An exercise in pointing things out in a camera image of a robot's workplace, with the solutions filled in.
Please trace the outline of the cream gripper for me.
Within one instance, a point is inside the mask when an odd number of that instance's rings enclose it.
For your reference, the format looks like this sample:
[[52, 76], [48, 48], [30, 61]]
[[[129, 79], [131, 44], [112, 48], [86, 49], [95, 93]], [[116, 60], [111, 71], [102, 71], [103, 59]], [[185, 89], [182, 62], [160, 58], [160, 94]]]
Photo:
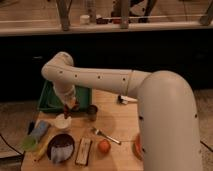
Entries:
[[61, 95], [61, 100], [64, 105], [66, 105], [69, 108], [73, 108], [76, 105], [75, 92], [71, 91], [71, 92], [63, 93]]

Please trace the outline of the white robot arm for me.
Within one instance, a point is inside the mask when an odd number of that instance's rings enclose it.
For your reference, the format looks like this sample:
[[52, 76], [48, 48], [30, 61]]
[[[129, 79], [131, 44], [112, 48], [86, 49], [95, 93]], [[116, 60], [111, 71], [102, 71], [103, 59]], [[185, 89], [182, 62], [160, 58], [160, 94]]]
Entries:
[[144, 171], [203, 171], [196, 101], [179, 74], [78, 68], [66, 52], [44, 64], [41, 74], [65, 104], [76, 85], [135, 98]]

